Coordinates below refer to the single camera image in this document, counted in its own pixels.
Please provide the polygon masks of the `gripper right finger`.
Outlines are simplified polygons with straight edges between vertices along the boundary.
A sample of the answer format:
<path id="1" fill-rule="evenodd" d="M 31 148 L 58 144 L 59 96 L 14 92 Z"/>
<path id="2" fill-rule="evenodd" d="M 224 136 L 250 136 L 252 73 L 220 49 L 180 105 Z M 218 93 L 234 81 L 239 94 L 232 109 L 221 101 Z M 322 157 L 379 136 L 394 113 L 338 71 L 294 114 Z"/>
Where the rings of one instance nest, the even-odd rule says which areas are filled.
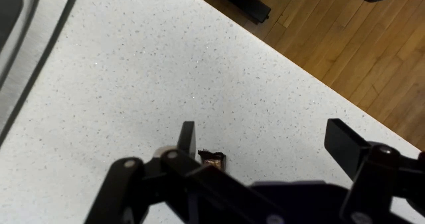
<path id="1" fill-rule="evenodd" d="M 412 224 L 391 212 L 404 198 L 425 218 L 425 152 L 409 158 L 387 144 L 366 141 L 341 119 L 327 121 L 324 146 L 352 180 L 340 216 L 349 224 Z"/>

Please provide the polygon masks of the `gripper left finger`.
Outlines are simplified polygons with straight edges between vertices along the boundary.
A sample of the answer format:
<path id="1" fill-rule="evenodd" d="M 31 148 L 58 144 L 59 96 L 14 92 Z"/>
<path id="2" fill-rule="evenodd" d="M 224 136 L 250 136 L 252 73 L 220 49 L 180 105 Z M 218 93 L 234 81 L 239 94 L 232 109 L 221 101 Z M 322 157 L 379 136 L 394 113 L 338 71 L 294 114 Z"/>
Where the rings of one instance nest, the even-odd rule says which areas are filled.
<path id="1" fill-rule="evenodd" d="M 149 208 L 166 203 L 185 224 L 286 224 L 282 208 L 218 168 L 195 160 L 195 123 L 182 124 L 176 146 L 144 163 L 116 160 L 84 224 L 142 224 Z"/>

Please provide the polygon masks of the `brown wrapped chocolate bar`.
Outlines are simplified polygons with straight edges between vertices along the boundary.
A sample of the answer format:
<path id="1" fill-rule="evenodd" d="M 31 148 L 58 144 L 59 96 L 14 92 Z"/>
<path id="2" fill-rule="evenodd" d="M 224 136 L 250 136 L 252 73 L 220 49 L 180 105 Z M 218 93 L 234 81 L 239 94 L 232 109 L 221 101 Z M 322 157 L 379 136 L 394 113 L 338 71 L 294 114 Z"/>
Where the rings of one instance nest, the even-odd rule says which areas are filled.
<path id="1" fill-rule="evenodd" d="M 198 150 L 203 165 L 212 165 L 217 169 L 226 172 L 227 156 L 222 152 L 211 152 L 209 150 Z"/>

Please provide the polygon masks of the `stainless steel sink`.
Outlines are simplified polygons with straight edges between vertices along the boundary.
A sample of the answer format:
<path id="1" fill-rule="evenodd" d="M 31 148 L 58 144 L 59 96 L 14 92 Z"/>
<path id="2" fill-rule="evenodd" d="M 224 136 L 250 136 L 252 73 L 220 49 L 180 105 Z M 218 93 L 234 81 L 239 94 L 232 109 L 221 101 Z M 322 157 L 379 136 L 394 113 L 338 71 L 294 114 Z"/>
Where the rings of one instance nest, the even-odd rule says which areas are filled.
<path id="1" fill-rule="evenodd" d="M 0 0 L 0 147 L 76 0 Z"/>

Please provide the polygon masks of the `black stand leg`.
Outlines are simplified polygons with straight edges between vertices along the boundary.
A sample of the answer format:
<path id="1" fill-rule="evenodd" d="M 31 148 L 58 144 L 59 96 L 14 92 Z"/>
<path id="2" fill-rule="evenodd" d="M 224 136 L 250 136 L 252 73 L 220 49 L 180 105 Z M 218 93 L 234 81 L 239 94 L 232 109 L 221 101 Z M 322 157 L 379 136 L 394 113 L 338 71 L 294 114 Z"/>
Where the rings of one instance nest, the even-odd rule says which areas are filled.
<path id="1" fill-rule="evenodd" d="M 227 0 L 235 5 L 243 14 L 255 24 L 264 23 L 269 19 L 271 8 L 261 0 Z"/>

